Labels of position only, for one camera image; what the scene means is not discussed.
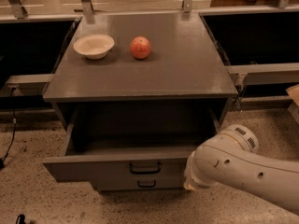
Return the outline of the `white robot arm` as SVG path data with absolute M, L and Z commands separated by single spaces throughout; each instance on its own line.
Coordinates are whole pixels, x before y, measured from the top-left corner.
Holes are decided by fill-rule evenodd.
M 261 156 L 258 148 L 250 129 L 228 126 L 189 156 L 184 188 L 199 190 L 223 184 L 299 215 L 299 163 Z

